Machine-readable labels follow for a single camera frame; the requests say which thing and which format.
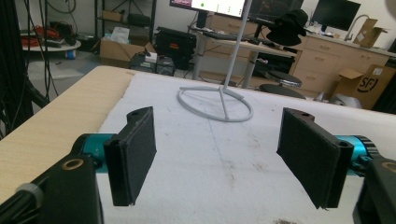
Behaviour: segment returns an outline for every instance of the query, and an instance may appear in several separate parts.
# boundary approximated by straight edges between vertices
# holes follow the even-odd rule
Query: cardboard
[[[342,77],[335,91],[357,98],[363,109],[372,109],[384,89],[396,73],[396,69],[372,64],[365,74],[344,69],[338,74]]]
[[[122,21],[122,14],[116,11],[102,11],[102,18],[108,21]]]
[[[375,27],[376,22],[377,20],[375,19],[367,19],[356,35],[353,43],[359,44],[362,47],[371,48],[384,30],[383,28]]]
[[[129,68],[134,55],[145,50],[156,52],[151,43],[132,41],[133,44],[121,44],[111,40],[101,40],[100,58],[103,65],[110,65],[121,68]]]

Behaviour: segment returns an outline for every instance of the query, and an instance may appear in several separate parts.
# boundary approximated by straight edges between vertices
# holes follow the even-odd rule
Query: white wire stand
[[[200,115],[204,118],[207,118],[207,119],[215,119],[215,120],[220,120],[220,121],[225,121],[225,122],[242,122],[242,121],[251,119],[253,117],[253,109],[251,108],[250,104],[244,100],[244,97],[234,91],[230,91],[227,89],[228,83],[230,82],[231,74],[233,72],[233,65],[236,60],[236,54],[238,53],[239,45],[241,43],[242,34],[244,33],[245,25],[248,20],[248,12],[250,11],[251,1],[252,0],[247,0],[244,17],[242,19],[242,25],[241,25],[241,28],[239,29],[235,47],[233,48],[233,56],[230,61],[230,66],[228,69],[227,77],[224,81],[224,85],[219,86],[218,88],[214,88],[214,87],[180,87],[180,91],[178,92],[177,99],[179,100],[181,105],[183,105],[185,108],[187,108],[191,112],[193,112],[197,115]],[[224,111],[223,116],[221,117],[221,116],[208,114],[205,111],[199,110],[196,107],[188,104],[182,97],[182,95],[185,91],[217,91],[219,93],[221,105],[222,105],[223,111]],[[224,100],[224,94],[232,96],[234,99],[236,99],[236,100],[240,101],[242,104],[244,104],[248,109],[248,114],[242,118],[230,118],[228,110],[227,110],[226,102]]]

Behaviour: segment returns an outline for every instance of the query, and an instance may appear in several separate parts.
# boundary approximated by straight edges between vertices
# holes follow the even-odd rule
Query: monitor screen
[[[321,24],[323,32],[326,26],[348,31],[360,6],[346,0],[319,0],[311,20]]]
[[[169,6],[242,17],[245,0],[170,0]]]
[[[287,12],[301,8],[304,0],[252,0],[248,13],[251,21],[274,21]]]
[[[244,6],[245,0],[191,0],[193,8],[235,17],[242,17]]]

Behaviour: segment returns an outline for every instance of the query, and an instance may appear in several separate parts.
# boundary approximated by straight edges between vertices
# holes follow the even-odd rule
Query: black hat
[[[269,27],[268,39],[284,46],[294,46],[301,43],[298,35],[306,36],[304,29],[308,15],[302,9],[294,9],[280,18],[275,19],[275,26]]]

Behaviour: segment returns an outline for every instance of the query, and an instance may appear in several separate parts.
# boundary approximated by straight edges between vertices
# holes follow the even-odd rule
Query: black chair
[[[298,35],[306,35],[304,25],[307,19],[308,15],[303,10],[292,10],[275,20],[276,24],[273,27],[269,27],[271,32],[267,35],[267,38],[283,46],[298,45],[301,43]],[[305,99],[297,91],[283,87],[283,85],[301,87],[303,83],[297,77],[278,71],[268,71],[265,73],[265,76],[276,81],[279,85],[262,84],[259,87],[260,91]]]
[[[279,83],[279,85],[274,84],[262,84],[259,87],[260,91],[269,92],[278,95],[284,95],[294,98],[305,99],[303,95],[299,92],[288,89],[283,85],[290,87],[301,87],[303,82],[297,77],[291,76],[289,74],[277,71],[268,71],[265,73],[265,77],[272,79],[273,81]]]

